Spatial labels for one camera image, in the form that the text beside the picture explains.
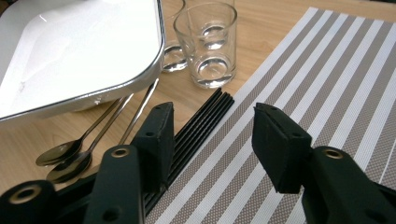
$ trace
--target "chopstick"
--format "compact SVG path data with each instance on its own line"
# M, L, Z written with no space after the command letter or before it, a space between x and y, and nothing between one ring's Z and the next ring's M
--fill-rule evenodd
M170 186L233 104L233 97L217 89L175 135L175 152L167 186ZM165 190L144 195L146 215Z

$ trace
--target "metal spoon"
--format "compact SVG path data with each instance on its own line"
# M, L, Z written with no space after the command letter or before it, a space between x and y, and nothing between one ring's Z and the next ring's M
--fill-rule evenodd
M102 122L105 117L107 117L107 115L120 103L120 101L121 99L116 100L79 139L63 143L44 152L35 160L35 164L39 166L52 165L75 155L81 149L82 142L88 134L90 134L93 129L95 129L96 126Z
M132 128L136 124L136 121L140 117L144 107L146 106L147 102L149 101L149 98L151 97L152 93L155 91L158 81L159 81L159 79L157 78L155 80L155 82L148 87L148 91L143 99L143 102L138 107L136 113L134 114L134 118L132 119L131 123L128 125L127 130L125 131L124 135L122 136L122 138L120 140L120 145L124 143L125 139L128 137ZM102 130L99 133L98 137L100 135L103 135L103 133L104 132ZM92 151L93 151L94 146L96 146L95 140L93 141L92 145L90 146L90 148L88 148L87 151L78 153L77 156L72 157L72 158L66 160L65 162L57 165L52 171L49 172L49 174L47 175L47 179L55 184L63 183L63 182L66 182L66 181L74 178L75 176L79 175L83 171L85 171L92 161Z

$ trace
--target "table surface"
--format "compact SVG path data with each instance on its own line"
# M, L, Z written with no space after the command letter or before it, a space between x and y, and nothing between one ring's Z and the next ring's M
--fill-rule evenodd
M365 18L396 21L396 5L358 0L237 0L237 75L223 91L234 95L273 51L278 43L304 15L309 7L318 7ZM188 70L160 74L157 90L133 129L133 138L152 107L173 102L175 133L188 121L214 90L194 86ZM119 141L145 91L138 92L110 127L94 151L92 167L97 166L103 153ZM36 120L12 129L0 129L0 193L24 181L44 179L52 166L38 167L35 159L46 150L64 142L78 139L107 109L103 104L78 112ZM89 147L100 129L94 130L84 141Z

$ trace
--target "striped placemat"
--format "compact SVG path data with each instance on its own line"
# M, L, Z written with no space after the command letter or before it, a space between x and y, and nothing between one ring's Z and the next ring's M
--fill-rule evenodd
M343 149L372 180L396 189L395 43L395 23L309 8L147 223L305 222L301 195L276 193L252 151L257 102L290 115L313 147Z

